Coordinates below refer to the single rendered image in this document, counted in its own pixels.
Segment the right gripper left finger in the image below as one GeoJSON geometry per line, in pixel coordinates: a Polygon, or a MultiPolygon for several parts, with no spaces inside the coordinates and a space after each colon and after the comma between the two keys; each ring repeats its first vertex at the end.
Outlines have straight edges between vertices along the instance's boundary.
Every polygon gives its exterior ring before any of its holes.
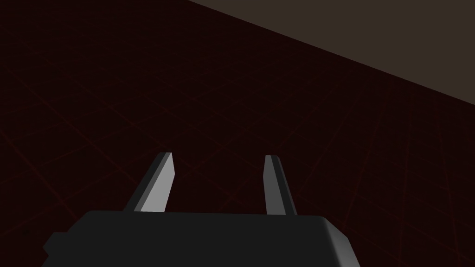
{"type": "Polygon", "coordinates": [[[124,211],[164,212],[175,177],[171,153],[159,153],[141,179],[124,211]]]}

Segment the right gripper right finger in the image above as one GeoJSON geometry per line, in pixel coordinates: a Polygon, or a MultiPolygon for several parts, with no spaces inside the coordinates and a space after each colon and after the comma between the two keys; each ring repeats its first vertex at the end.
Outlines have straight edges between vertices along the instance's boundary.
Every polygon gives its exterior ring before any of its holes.
{"type": "Polygon", "coordinates": [[[266,214],[297,215],[280,158],[276,155],[265,156],[263,186],[266,214]]]}

